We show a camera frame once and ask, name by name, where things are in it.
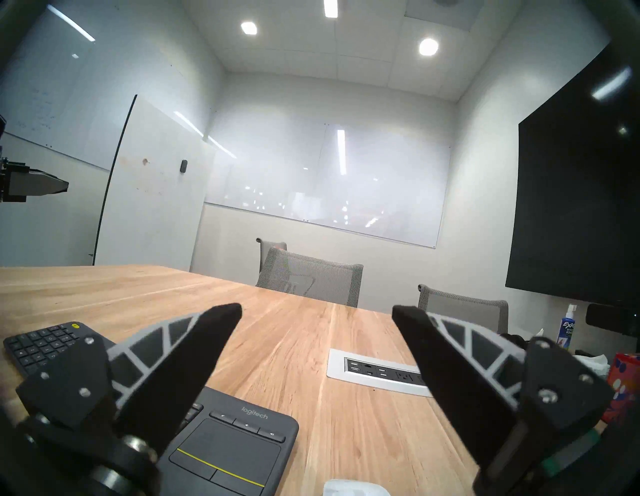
wooden tabletop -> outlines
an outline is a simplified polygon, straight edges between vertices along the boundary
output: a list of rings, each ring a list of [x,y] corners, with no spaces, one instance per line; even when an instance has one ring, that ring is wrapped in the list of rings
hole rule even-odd
[[[0,337],[80,321],[115,342],[154,322],[239,302],[243,317],[207,385],[300,424],[279,495],[329,479],[392,496],[470,495],[477,465],[431,398],[326,376],[330,348],[415,365],[391,316],[155,266],[0,269]],[[3,350],[0,394],[15,421],[21,378]]]

electrical socket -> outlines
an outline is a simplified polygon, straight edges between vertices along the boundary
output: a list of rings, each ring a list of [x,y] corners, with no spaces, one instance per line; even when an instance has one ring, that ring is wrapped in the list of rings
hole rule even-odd
[[[383,367],[376,364],[368,364],[366,362],[359,362],[350,358],[346,359],[347,372],[353,372],[354,374],[363,374],[366,376],[380,377],[390,381],[406,382],[409,384],[416,384],[424,386],[424,381],[420,374],[415,372],[402,371],[399,369],[392,369],[390,367]]]

gray chair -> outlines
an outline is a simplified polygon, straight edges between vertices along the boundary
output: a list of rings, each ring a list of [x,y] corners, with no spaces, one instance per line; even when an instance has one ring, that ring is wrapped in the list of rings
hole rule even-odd
[[[362,265],[337,264],[271,248],[257,287],[358,306]]]
[[[507,334],[509,304],[504,300],[479,300],[438,291],[419,284],[418,308],[425,312],[453,317],[486,327],[498,334]]]
[[[255,240],[260,243],[260,272],[262,272],[262,266],[264,265],[264,261],[267,259],[267,254],[272,246],[287,251],[287,243],[284,241],[275,243],[274,241],[263,241],[259,237],[255,238]]]

red box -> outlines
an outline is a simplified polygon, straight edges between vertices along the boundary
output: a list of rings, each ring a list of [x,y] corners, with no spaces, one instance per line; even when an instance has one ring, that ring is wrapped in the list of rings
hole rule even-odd
[[[616,393],[602,420],[606,423],[622,423],[627,410],[635,404],[640,394],[640,354],[617,353],[609,369],[607,382]]]

flat screen tv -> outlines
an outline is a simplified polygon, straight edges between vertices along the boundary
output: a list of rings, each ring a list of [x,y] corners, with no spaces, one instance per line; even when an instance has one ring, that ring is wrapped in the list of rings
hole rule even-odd
[[[607,46],[520,123],[508,287],[640,308],[638,77]]]

